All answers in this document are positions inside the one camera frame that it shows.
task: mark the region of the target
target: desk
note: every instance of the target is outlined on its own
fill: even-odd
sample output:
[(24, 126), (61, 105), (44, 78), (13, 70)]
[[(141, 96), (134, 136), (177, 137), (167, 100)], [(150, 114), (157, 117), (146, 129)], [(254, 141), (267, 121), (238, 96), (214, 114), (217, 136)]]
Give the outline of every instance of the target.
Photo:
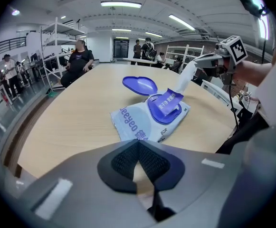
[[(119, 142), (109, 113), (145, 100), (122, 84), (125, 76), (149, 77), (159, 90), (166, 90), (176, 85), (180, 75), (155, 67), (99, 64), (65, 89), (40, 116), (23, 146), (19, 165), (39, 178), (74, 154)], [(216, 152), (234, 129), (233, 113), (194, 82), (185, 90), (183, 101), (191, 110), (163, 143)]]
[(130, 62), (157, 64), (156, 62), (148, 61), (148, 60), (144, 60), (144, 59), (139, 59), (139, 58), (122, 58), (122, 60), (128, 61), (128, 64), (130, 64)]

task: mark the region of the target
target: ceiling light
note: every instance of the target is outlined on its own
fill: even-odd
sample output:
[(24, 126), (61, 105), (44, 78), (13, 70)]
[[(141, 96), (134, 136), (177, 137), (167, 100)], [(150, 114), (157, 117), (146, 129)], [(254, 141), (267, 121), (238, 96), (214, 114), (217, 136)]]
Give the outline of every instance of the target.
[(123, 6), (123, 7), (132, 7), (132, 8), (140, 8), (141, 4), (136, 2), (101, 2), (102, 7), (111, 7), (111, 6)]
[(123, 29), (123, 28), (114, 28), (112, 30), (118, 30), (118, 31), (132, 31), (131, 29)]
[(13, 16), (19, 15), (19, 11), (18, 11), (17, 9), (13, 10), (13, 11), (12, 11), (12, 15), (13, 15)]
[(157, 36), (157, 37), (162, 37), (162, 36), (159, 36), (159, 35), (156, 35), (156, 34), (150, 33), (150, 32), (146, 32), (146, 34), (148, 34), (148, 35), (152, 35), (152, 36)]
[(193, 26), (190, 26), (188, 23), (184, 22), (183, 20), (177, 18), (176, 16), (173, 16), (172, 14), (169, 16), (171, 19), (174, 19), (175, 21), (181, 23), (182, 25), (185, 25), (187, 28), (191, 30), (195, 30)]
[[(259, 7), (259, 9), (262, 9), (262, 7), (265, 5), (262, 0), (252, 0), (252, 2)], [(258, 20), (259, 23), (259, 29), (260, 29), (260, 37), (269, 39), (269, 27), (268, 27), (268, 19), (267, 15), (263, 16), (261, 15), (260, 19)]]

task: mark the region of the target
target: blue plastic lid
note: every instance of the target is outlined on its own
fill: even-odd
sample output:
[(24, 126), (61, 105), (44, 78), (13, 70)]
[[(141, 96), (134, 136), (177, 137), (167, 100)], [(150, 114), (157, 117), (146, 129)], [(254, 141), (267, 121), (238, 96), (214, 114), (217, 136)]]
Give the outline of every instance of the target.
[(128, 76), (123, 78), (122, 83), (139, 95), (152, 95), (158, 91), (155, 82), (147, 77)]

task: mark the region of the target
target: white sticker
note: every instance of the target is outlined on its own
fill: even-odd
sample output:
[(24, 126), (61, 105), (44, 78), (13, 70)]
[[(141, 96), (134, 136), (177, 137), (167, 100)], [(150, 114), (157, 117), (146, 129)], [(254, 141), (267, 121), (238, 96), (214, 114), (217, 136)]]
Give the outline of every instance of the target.
[(209, 165), (209, 166), (220, 168), (220, 169), (222, 169), (224, 167), (223, 163), (219, 163), (216, 161), (210, 161), (208, 159), (204, 159), (203, 161), (201, 161), (201, 163), (204, 165)]

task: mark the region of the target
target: black cable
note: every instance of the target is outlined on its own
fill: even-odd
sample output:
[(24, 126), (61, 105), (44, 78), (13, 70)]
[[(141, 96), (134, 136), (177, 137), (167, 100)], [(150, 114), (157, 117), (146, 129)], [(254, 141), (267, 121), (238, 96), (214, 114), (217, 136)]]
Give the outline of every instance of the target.
[(234, 105), (233, 105), (233, 100), (232, 100), (232, 96), (231, 96), (231, 87), (232, 87), (231, 84), (232, 84), (232, 80), (233, 80), (233, 75), (231, 75), (231, 82), (230, 82), (230, 85), (228, 86), (228, 95), (229, 95), (229, 100), (230, 100), (231, 106), (232, 106), (232, 112), (233, 112), (234, 117), (235, 117), (236, 128), (237, 128), (237, 131), (239, 131), (238, 122), (237, 122), (237, 117), (236, 117), (236, 114), (235, 114)]
[(262, 48), (262, 57), (261, 57), (261, 64), (263, 64), (263, 60), (265, 58), (265, 49), (266, 49), (266, 25), (265, 22), (263, 21), (263, 19), (260, 19), (263, 23), (263, 26), (265, 28), (265, 41), (263, 43), (263, 48)]
[(251, 101), (251, 97), (250, 97), (250, 100), (248, 101), (247, 109), (248, 109), (248, 106), (250, 105), (250, 101)]

